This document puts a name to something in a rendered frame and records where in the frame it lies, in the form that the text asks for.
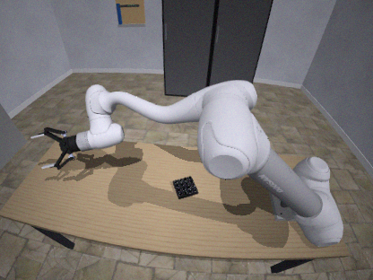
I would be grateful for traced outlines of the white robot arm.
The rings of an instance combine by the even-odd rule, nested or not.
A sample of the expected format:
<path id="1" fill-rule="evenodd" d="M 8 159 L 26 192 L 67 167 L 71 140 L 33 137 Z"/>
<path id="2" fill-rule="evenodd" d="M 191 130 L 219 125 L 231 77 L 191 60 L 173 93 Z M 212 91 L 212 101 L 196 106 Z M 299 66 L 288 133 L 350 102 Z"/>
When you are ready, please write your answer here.
<path id="1" fill-rule="evenodd" d="M 318 157 L 309 157 L 292 170 L 270 147 L 250 112 L 256 102 L 254 85 L 241 80 L 206 87 L 170 106 L 159 106 L 127 92 L 108 92 L 95 84 L 85 96 L 90 130 L 78 133 L 76 144 L 84 152 L 123 142 L 124 129 L 111 118 L 118 104 L 161 124 L 199 122 L 197 148 L 210 174 L 219 179 L 249 174 L 281 200 L 281 207 L 291 208 L 312 244 L 325 247 L 339 243 L 343 221 L 330 193 L 328 165 Z"/>

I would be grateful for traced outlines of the black knob box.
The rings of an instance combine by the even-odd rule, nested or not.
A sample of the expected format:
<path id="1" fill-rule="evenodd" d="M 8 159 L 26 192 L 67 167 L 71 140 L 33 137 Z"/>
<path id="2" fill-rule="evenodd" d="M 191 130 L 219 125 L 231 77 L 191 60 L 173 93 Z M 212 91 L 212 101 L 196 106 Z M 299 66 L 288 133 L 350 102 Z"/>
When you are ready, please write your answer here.
<path id="1" fill-rule="evenodd" d="M 198 190 L 195 186 L 195 183 L 191 179 L 192 179 L 192 177 L 189 176 L 187 178 L 176 179 L 176 180 L 173 181 L 173 185 L 174 185 L 175 190 L 177 192 L 178 199 L 185 198 L 185 197 L 190 197 L 190 196 L 198 194 Z"/>

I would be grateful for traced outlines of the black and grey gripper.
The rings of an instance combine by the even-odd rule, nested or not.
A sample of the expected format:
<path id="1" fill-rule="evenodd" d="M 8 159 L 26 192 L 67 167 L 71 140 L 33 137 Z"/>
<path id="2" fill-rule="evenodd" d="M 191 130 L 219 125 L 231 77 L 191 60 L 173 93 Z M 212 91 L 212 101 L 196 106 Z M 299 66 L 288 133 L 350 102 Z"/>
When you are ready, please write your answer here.
<path id="1" fill-rule="evenodd" d="M 49 168 L 57 167 L 57 169 L 60 170 L 65 164 L 67 164 L 69 161 L 74 159 L 74 156 L 73 156 L 72 153 L 80 151 L 80 149 L 78 148 L 78 146 L 76 144 L 76 135 L 75 136 L 66 136 L 66 133 L 67 133 L 66 130 L 61 131 L 61 130 L 57 130 L 57 129 L 50 128 L 50 127 L 46 127 L 46 128 L 44 128 L 44 130 L 45 130 L 44 133 L 40 133 L 37 136 L 32 136 L 31 138 L 35 138 L 35 137 L 39 137 L 39 136 L 48 136 L 48 137 L 56 140 L 57 142 L 59 142 L 59 146 L 60 146 L 60 149 L 61 149 L 62 153 L 61 153 L 61 155 L 58 158 L 56 163 L 51 163 L 51 164 L 48 164 L 48 165 L 44 165 L 43 167 L 41 167 L 41 169 L 45 169 L 45 168 L 48 168 L 48 167 Z M 62 139 L 61 137 L 55 136 L 50 132 L 56 133 L 56 134 L 61 134 L 64 137 Z M 65 155 L 67 153 L 70 154 L 68 159 L 65 160 L 59 166 L 60 162 L 63 160 L 63 158 L 65 157 Z"/>

